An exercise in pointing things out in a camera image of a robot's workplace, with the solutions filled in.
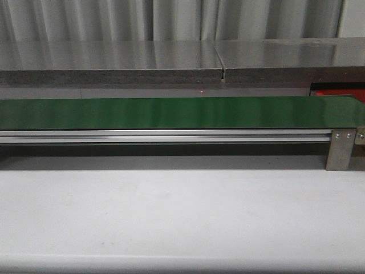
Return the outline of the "left stainless steel table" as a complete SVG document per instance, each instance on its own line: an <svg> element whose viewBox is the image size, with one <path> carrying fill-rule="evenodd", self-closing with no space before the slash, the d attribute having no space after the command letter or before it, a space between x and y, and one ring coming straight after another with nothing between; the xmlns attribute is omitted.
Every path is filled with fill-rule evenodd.
<svg viewBox="0 0 365 274"><path fill-rule="evenodd" d="M222 76L207 41L1 43L3 86L218 84Z"/></svg>

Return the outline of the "stainless steel table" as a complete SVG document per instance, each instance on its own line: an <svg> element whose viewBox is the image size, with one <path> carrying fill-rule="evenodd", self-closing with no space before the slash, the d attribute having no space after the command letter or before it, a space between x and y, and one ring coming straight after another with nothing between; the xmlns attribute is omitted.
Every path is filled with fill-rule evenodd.
<svg viewBox="0 0 365 274"><path fill-rule="evenodd" d="M218 84L222 76L207 41L1 43L3 86Z"/></svg>
<svg viewBox="0 0 365 274"><path fill-rule="evenodd" d="M362 83L364 38L218 41L225 82Z"/></svg>

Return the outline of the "green conveyor belt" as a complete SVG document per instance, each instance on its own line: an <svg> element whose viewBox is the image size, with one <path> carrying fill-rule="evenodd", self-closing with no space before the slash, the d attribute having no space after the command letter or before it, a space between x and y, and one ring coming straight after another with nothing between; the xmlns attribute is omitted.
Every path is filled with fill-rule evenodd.
<svg viewBox="0 0 365 274"><path fill-rule="evenodd" d="M350 96L6 99L1 130L357 128Z"/></svg>

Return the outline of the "right stainless steel table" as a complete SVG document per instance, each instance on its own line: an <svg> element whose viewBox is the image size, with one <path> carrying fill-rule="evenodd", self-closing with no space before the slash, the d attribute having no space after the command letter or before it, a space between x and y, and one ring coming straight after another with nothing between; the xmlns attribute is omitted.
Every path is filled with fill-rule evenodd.
<svg viewBox="0 0 365 274"><path fill-rule="evenodd" d="M362 83L364 38L218 41L225 82Z"/></svg>

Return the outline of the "red bin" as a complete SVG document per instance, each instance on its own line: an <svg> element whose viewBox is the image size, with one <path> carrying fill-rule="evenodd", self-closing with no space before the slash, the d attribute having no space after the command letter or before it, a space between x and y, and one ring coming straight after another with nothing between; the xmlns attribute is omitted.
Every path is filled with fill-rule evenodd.
<svg viewBox="0 0 365 274"><path fill-rule="evenodd" d="M365 102L365 91L363 88L351 89L321 89L311 92L312 96L352 96L361 102Z"/></svg>

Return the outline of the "grey pleated curtain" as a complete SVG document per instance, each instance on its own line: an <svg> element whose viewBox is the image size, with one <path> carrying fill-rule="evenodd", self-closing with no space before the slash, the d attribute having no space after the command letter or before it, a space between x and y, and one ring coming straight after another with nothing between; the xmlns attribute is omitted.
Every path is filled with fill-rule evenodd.
<svg viewBox="0 0 365 274"><path fill-rule="evenodd" d="M2 1L2 41L327 38L342 1Z"/></svg>

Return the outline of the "steel conveyor support bracket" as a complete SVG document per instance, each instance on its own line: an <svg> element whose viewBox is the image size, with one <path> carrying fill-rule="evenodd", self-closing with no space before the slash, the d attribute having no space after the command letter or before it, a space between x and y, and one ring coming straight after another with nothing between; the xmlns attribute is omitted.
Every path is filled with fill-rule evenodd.
<svg viewBox="0 0 365 274"><path fill-rule="evenodd" d="M332 131L326 170L348 170L355 136L355 129L337 129Z"/></svg>

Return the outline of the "aluminium conveyor side rail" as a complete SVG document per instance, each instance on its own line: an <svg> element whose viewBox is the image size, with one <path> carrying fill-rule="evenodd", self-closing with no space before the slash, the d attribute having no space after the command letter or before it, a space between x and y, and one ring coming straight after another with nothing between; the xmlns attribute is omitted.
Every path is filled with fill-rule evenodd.
<svg viewBox="0 0 365 274"><path fill-rule="evenodd" d="M1 145L328 142L331 133L327 129L1 131Z"/></svg>

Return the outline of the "small steel end bracket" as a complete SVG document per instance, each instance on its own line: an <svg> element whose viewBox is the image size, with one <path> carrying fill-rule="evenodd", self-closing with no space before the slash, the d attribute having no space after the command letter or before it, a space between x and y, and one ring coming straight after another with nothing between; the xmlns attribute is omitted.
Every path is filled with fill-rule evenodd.
<svg viewBox="0 0 365 274"><path fill-rule="evenodd" d="M358 127L356 130L355 144L358 146L365 145L365 127Z"/></svg>

